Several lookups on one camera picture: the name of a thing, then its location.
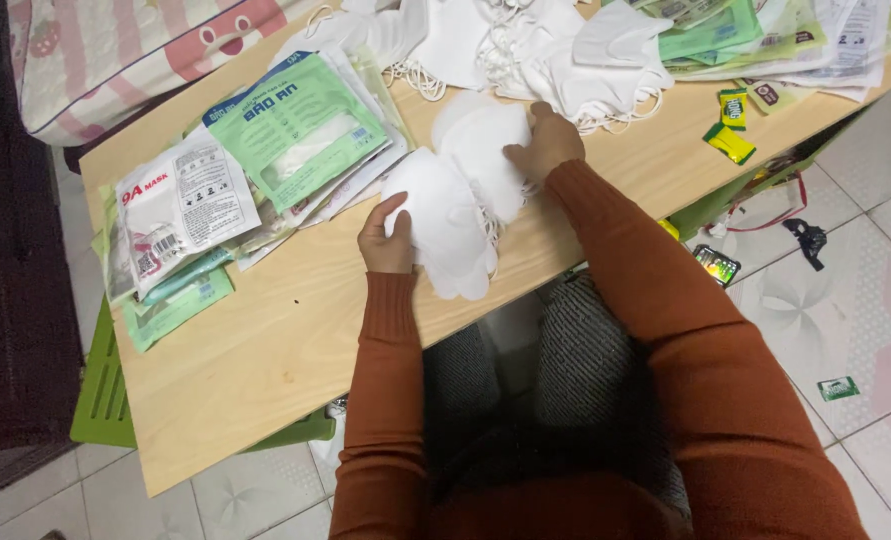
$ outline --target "wooden table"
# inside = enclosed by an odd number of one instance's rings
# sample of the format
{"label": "wooden table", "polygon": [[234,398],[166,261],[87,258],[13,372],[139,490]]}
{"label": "wooden table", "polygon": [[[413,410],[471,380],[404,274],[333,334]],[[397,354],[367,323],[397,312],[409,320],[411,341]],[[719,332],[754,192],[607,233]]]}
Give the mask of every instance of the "wooden table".
{"label": "wooden table", "polygon": [[[582,6],[590,17],[594,6]],[[99,187],[151,160],[206,108],[253,83],[280,45],[304,28],[297,19],[226,66],[137,120],[81,161],[92,223],[102,223]],[[725,184],[769,156],[852,113],[859,104],[815,94],[763,116],[749,107],[744,137],[758,152],[739,167],[702,141],[719,116],[726,81],[676,84],[661,111],[620,135],[586,137],[595,170],[660,218]],[[882,87],[891,89],[891,55]],[[430,103],[398,81],[392,93],[419,144],[454,90]],[[228,273],[236,292],[139,354],[114,313],[128,400],[150,496],[280,430],[348,391],[366,301],[365,265],[355,236],[373,204],[290,238],[262,262]],[[426,346],[537,288],[578,263],[582,251],[563,215],[536,197],[499,246],[499,273],[480,301],[441,300],[422,276],[415,314]]]}

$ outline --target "smartphone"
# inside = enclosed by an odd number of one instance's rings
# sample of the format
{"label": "smartphone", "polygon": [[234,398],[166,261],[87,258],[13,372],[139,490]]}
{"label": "smartphone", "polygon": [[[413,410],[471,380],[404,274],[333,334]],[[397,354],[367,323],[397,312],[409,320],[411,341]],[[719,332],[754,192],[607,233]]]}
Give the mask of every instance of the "smartphone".
{"label": "smartphone", "polygon": [[723,288],[732,281],[735,274],[738,274],[739,269],[742,268],[739,261],[728,258],[705,244],[696,246],[695,251],[692,251],[692,255]]}

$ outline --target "barcode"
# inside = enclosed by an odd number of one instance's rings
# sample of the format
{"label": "barcode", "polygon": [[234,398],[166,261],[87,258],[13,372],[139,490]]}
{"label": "barcode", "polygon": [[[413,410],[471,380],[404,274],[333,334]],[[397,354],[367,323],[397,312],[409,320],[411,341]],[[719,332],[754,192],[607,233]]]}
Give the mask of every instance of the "barcode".
{"label": "barcode", "polygon": [[158,258],[162,258],[162,254],[166,251],[171,251],[178,244],[178,240],[175,239],[174,234],[169,234],[164,237],[162,240],[159,240],[152,244],[151,251],[155,253],[155,256]]}
{"label": "barcode", "polygon": [[145,251],[139,257],[139,275],[145,276],[155,269],[155,262],[151,259],[151,253]]}

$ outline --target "gray patterned pants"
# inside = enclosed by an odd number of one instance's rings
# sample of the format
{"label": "gray patterned pants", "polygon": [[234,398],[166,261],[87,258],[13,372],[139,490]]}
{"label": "gray patterned pants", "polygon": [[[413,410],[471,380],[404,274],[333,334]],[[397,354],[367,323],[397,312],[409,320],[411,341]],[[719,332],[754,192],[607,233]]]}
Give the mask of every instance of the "gray patterned pants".
{"label": "gray patterned pants", "polygon": [[688,518],[648,352],[622,330],[590,276],[559,284],[542,316],[535,421],[508,420],[495,360],[471,325],[423,354],[433,494],[610,470]]}

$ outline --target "woman's right hand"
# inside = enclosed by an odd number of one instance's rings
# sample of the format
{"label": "woman's right hand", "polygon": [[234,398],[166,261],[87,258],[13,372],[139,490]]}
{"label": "woman's right hand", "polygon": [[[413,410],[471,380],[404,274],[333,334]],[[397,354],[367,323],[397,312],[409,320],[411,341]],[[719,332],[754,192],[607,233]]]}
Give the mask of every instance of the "woman's right hand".
{"label": "woman's right hand", "polygon": [[552,111],[550,104],[536,101],[532,104],[532,116],[535,117],[532,143],[528,147],[510,144],[503,150],[519,172],[532,183],[541,185],[559,165],[569,160],[584,160],[585,146],[579,130],[572,122]]}

